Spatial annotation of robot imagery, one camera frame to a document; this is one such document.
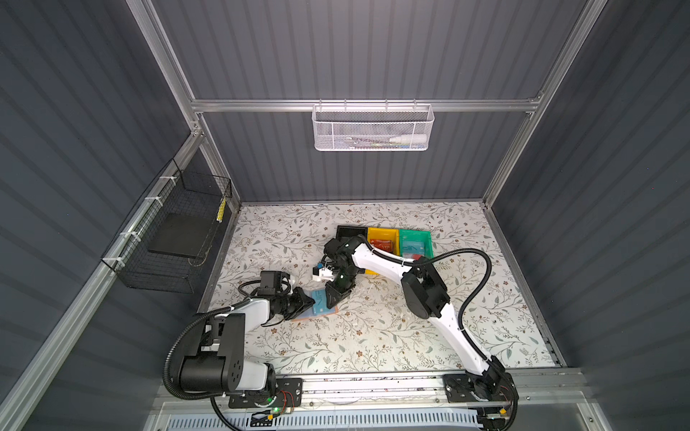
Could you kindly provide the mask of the teal card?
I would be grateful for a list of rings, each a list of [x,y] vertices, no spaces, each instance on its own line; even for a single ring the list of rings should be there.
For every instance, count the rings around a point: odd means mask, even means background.
[[[330,315],[338,312],[336,306],[329,307],[327,305],[327,294],[324,288],[313,290],[310,295],[314,299],[314,316]]]

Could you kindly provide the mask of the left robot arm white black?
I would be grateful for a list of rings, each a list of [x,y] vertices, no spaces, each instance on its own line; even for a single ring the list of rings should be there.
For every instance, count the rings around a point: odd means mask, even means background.
[[[240,393],[273,397],[278,391],[275,368],[245,357],[245,336],[277,315],[293,320],[313,305],[314,299],[296,287],[195,316],[166,356],[165,388],[182,400]]]

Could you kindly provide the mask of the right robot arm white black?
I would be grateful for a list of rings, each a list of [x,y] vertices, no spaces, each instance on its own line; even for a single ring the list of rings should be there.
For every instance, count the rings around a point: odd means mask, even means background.
[[[473,254],[482,258],[485,273],[478,286],[463,302],[460,311],[456,312],[446,284],[434,264],[461,254]],[[490,369],[498,367],[496,358],[480,346],[462,322],[467,306],[481,292],[492,274],[492,260],[485,251],[461,248],[431,259],[422,257],[410,260],[381,251],[359,235],[346,242],[332,238],[325,245],[323,255],[334,270],[334,279],[325,284],[330,307],[350,295],[361,269],[373,271],[402,287],[408,309],[437,328],[456,351],[467,373],[485,377]]]

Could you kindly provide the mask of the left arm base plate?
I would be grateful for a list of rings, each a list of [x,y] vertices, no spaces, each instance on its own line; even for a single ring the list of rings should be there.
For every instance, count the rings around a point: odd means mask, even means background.
[[[244,391],[228,396],[230,409],[272,409],[300,407],[304,391],[301,378],[278,378],[260,391]]]

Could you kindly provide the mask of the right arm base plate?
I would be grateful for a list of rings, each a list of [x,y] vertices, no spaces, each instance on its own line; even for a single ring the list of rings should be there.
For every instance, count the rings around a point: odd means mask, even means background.
[[[459,402],[503,402],[510,404],[519,400],[512,375],[503,373],[476,376],[469,373],[446,374],[442,376],[447,400]]]

